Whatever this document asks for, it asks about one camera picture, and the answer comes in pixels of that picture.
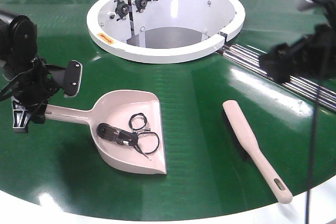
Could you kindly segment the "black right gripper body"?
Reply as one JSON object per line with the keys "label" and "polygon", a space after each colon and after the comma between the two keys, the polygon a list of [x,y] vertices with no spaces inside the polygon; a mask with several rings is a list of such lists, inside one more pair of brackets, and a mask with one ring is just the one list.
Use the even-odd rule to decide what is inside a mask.
{"label": "black right gripper body", "polygon": [[335,30],[317,25],[313,34],[260,55],[259,66],[276,83],[289,82],[291,77],[335,78]]}

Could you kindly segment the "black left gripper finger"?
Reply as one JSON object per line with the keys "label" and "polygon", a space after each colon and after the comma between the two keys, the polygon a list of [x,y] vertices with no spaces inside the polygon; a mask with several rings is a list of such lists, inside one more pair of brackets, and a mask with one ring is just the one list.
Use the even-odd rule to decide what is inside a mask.
{"label": "black left gripper finger", "polygon": [[18,101],[12,101],[13,130],[17,133],[28,133],[29,111]]}

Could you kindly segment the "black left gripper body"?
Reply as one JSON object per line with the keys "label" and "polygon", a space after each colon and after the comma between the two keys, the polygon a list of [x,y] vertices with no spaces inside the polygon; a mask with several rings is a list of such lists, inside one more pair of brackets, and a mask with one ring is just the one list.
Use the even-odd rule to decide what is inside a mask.
{"label": "black left gripper body", "polygon": [[36,56],[27,64],[8,61],[3,70],[8,84],[1,89],[1,101],[18,101],[29,111],[29,122],[43,124],[50,98],[62,88],[66,68]]}

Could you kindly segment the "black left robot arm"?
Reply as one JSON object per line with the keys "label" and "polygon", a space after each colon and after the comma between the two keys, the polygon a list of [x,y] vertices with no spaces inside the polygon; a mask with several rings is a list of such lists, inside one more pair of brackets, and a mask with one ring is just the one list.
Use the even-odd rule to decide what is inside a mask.
{"label": "black left robot arm", "polygon": [[37,26],[24,15],[1,11],[1,69],[7,84],[1,100],[11,99],[13,130],[27,133],[30,122],[44,123],[51,96],[63,86],[65,68],[37,55]]}

